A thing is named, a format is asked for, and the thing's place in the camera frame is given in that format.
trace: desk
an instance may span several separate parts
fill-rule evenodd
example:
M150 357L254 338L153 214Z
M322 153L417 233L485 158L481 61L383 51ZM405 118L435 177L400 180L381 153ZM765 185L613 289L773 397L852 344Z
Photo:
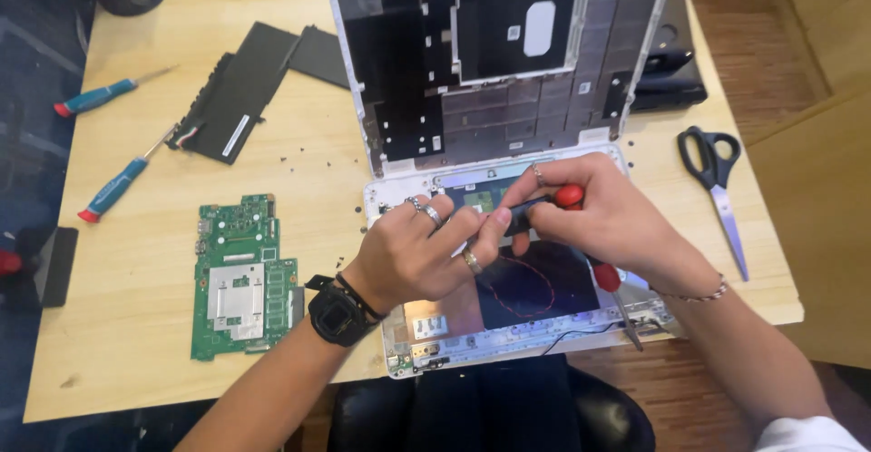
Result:
M737 134L690 12L710 98L686 112L629 120L623 150L634 165L632 179L762 317L774 324L800 321L798 295L746 155L733 169L729 194L749 283L739 281L710 196L680 164L674 138L688 126ZM299 258L301 280L334 271L339 257L345 263L354 257L366 225L354 208L371 180L354 106L347 91L295 72L232 168L164 148L100 224L76 217L110 177L187 112L219 57L238 48L256 20L297 34L308 24L334 31L327 0L166 0L132 19L97 15L84 88L181 66L78 118L59 221L80 229L78 250L66 306L43 314L25 422L214 398L256 362L258 356L244 354L190 360L201 204L274 193L281 255ZM603 334L566 341L556 351L623 343L621 335ZM375 332L335 380L385 374Z

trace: motherboard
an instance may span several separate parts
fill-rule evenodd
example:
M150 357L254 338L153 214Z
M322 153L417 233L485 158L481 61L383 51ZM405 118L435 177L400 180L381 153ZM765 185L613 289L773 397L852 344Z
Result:
M266 352L304 312L297 261L280 258L275 196L202 205L197 232L191 359Z

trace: black scissors handle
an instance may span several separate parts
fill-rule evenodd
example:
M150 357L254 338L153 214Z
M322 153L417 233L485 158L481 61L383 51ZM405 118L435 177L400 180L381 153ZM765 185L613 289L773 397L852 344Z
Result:
M692 164L692 159L686 150L686 143L690 137L695 140L696 146L699 148L702 169L698 169ZM717 153L717 142L720 141L729 144L732 148L732 155L726 158ZM694 125L678 134L678 149L686 170L699 180L707 190L713 189L715 185L725 188L729 181L729 171L732 170L735 161L741 156L741 144L733 135L723 132L704 132Z

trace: hand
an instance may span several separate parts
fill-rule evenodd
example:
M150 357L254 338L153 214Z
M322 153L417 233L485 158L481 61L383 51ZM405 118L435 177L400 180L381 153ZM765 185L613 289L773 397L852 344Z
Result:
M591 153L543 162L538 170L550 188L539 189L535 173L527 169L505 192L500 206L517 205L568 183L584 189L582 211L563 211L547 202L529 210L529 223L542 239L574 246L633 271L660 289L663 284L676 285L676 273L697 268L700 277L682 280L677 284L681 291L691 290L689 285L703 285L699 290L707 291L719 286L719 276L701 253L668 224L607 155ZM514 236L512 248L516 255L525 253L528 246L528 233Z
M454 210L454 202L447 195L431 200L418 195L417 201L431 205L442 219ZM343 276L381 314L413 300L440 300L474 277L463 255L451 254L477 233L470 247L472 254L481 267L493 263L510 219L507 209L486 216L465 206L435 231L436 223L426 212L418 212L414 204L404 202L369 229L360 252L343 270Z

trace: black bracelet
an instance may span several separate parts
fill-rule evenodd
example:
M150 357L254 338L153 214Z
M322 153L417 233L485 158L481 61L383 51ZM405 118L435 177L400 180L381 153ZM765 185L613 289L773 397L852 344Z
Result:
M357 301L357 304L359 304L360 307L362 307L363 311L366 311L369 316L372 316L378 321L383 321L384 318L387 317L386 314L376 313L375 309L372 309L372 306L367 304L363 300L363 298L360 297L360 294L357 293L357 290L354 290L354 287L352 287L351 284L349 284L347 280L345 280L341 271L335 274L335 279L338 280L339 283L342 284L347 289L347 291L351 293L351 296L354 297L354 299Z

